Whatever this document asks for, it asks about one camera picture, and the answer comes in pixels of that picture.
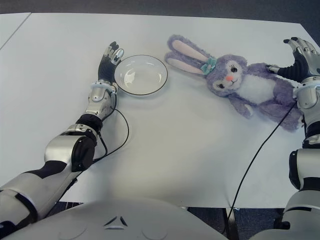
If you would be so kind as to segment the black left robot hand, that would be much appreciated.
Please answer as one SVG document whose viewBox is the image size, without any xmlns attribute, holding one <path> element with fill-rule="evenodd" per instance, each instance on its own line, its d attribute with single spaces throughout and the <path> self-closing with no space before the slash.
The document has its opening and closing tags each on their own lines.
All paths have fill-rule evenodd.
<svg viewBox="0 0 320 240">
<path fill-rule="evenodd" d="M 115 82 L 115 70 L 122 62 L 124 49 L 113 41 L 104 51 L 98 67 L 98 80 L 104 80 L 110 84 Z"/>
</svg>

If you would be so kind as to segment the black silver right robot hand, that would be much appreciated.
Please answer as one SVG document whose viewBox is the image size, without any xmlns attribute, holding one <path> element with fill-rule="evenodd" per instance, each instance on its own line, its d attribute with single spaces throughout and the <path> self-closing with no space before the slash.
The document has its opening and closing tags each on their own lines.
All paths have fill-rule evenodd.
<svg viewBox="0 0 320 240">
<path fill-rule="evenodd" d="M 284 39 L 283 42 L 292 48 L 294 63 L 287 67 L 266 65 L 270 73 L 298 83 L 320 76 L 320 53 L 310 42 L 299 37 Z"/>
</svg>

